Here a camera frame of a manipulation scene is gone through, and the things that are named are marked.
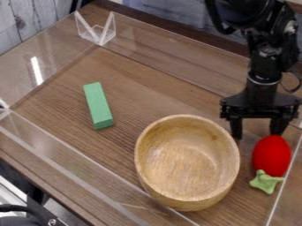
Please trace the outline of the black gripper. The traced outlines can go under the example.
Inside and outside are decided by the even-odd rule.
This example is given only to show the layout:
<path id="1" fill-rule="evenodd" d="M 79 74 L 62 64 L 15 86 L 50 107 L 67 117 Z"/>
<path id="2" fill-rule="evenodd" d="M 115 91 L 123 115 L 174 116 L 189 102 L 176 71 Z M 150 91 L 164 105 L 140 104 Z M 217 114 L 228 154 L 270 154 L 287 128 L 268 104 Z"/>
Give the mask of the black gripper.
<path id="1" fill-rule="evenodd" d="M 302 99 L 277 91 L 281 81 L 261 83 L 248 79 L 245 89 L 236 95 L 221 100 L 220 116 L 230 120 L 232 134 L 242 139 L 242 118 L 273 118 L 270 121 L 270 134 L 282 135 L 289 120 L 299 117 L 299 108 Z"/>

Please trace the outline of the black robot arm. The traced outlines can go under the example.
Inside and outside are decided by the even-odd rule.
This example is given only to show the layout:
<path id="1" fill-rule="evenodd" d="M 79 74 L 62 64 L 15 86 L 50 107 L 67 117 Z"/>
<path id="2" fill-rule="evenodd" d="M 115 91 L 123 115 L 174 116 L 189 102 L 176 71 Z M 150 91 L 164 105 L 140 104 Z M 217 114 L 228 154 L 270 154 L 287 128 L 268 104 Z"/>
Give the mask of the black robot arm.
<path id="1" fill-rule="evenodd" d="M 206 0 L 206 8 L 220 33 L 244 33 L 250 57 L 246 87 L 221 101 L 221 117 L 237 139 L 246 118 L 268 118 L 270 132 L 280 135 L 302 106 L 296 88 L 277 91 L 300 57 L 295 10 L 287 0 Z"/>

